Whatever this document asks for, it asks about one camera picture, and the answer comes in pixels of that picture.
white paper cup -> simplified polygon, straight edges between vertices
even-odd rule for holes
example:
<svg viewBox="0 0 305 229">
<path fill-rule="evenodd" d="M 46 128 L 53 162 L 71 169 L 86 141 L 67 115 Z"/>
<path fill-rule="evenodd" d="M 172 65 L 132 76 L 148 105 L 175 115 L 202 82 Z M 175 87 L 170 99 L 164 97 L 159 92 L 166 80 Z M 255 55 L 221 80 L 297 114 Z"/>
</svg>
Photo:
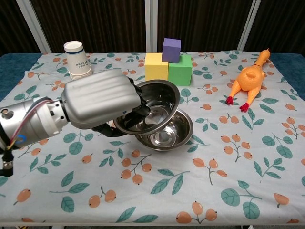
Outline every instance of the white paper cup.
<svg viewBox="0 0 305 229">
<path fill-rule="evenodd" d="M 70 41 L 63 45 L 67 56 L 69 74 L 84 77 L 92 74 L 91 64 L 87 61 L 85 50 L 79 41 Z"/>
</svg>

yellow block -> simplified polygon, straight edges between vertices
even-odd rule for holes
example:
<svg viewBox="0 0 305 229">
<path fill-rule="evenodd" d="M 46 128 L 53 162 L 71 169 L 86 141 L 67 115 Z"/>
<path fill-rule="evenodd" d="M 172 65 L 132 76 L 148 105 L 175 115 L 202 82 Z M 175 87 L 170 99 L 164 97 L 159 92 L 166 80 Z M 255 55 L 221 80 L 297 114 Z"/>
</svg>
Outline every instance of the yellow block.
<svg viewBox="0 0 305 229">
<path fill-rule="evenodd" d="M 168 62 L 162 62 L 162 53 L 147 53 L 144 67 L 145 81 L 167 80 Z"/>
</svg>

foam cube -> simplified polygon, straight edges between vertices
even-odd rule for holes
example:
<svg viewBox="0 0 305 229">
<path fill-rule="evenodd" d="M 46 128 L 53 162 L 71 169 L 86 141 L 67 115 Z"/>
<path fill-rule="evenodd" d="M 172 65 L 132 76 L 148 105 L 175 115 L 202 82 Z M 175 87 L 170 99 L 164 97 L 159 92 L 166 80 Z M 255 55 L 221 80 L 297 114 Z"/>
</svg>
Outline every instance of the foam cube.
<svg viewBox="0 0 305 229">
<path fill-rule="evenodd" d="M 162 62 L 162 53 L 147 53 L 144 67 L 145 81 L 167 80 L 168 62 Z"/>
<path fill-rule="evenodd" d="M 178 63 L 181 50 L 181 40 L 165 38 L 163 42 L 162 61 Z"/>
<path fill-rule="evenodd" d="M 181 55 L 179 63 L 168 64 L 168 81 L 177 86 L 189 86 L 192 77 L 192 60 L 190 55 Z"/>
</svg>

purple block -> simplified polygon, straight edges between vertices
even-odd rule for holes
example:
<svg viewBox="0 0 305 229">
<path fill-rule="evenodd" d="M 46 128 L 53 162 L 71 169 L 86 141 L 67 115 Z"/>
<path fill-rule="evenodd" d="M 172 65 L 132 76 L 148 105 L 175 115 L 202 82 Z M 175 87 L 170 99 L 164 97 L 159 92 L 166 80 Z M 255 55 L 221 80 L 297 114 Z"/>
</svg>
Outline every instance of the purple block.
<svg viewBox="0 0 305 229">
<path fill-rule="evenodd" d="M 164 38 L 162 62 L 179 63 L 181 40 Z"/>
</svg>

chicken red feet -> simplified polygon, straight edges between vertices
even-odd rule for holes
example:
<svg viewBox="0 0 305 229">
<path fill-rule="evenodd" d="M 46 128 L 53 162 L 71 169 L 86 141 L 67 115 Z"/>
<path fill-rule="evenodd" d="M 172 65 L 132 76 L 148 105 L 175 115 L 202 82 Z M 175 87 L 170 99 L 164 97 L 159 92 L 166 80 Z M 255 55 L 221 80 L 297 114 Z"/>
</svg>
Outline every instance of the chicken red feet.
<svg viewBox="0 0 305 229">
<path fill-rule="evenodd" d="M 229 96 L 227 98 L 227 100 L 225 101 L 225 103 L 228 104 L 228 105 L 230 105 L 230 104 L 232 105 L 233 104 L 233 98 L 231 96 Z"/>
<path fill-rule="evenodd" d="M 248 103 L 245 103 L 244 105 L 242 105 L 240 107 L 242 112 L 247 112 L 248 108 L 249 108 L 249 104 Z"/>
</svg>

